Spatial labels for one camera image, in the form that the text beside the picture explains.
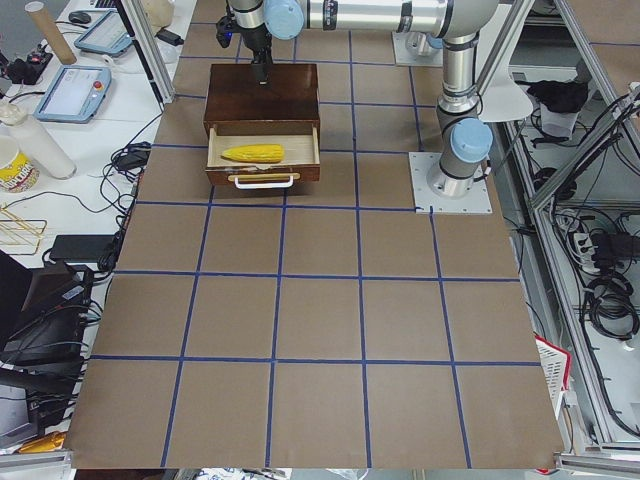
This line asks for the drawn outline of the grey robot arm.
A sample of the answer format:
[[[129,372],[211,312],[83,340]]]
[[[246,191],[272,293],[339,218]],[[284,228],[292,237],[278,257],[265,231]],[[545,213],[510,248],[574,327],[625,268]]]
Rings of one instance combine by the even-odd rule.
[[[444,151],[427,182],[444,198],[465,196],[487,158],[493,136],[478,117],[477,45],[497,10],[495,1],[228,1],[216,23],[222,47],[239,34],[252,52],[258,82],[266,83],[273,39],[291,40],[304,29],[425,33],[443,43],[442,93],[437,115]]]

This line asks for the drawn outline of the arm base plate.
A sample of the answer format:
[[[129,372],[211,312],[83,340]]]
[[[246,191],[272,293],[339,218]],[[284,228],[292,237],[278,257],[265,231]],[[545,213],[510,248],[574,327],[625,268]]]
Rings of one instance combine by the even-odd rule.
[[[423,32],[392,34],[395,64],[441,67],[443,40]]]
[[[456,180],[440,169],[439,152],[410,152],[414,209],[419,214],[489,215],[492,213],[486,180],[480,166],[471,178]]]

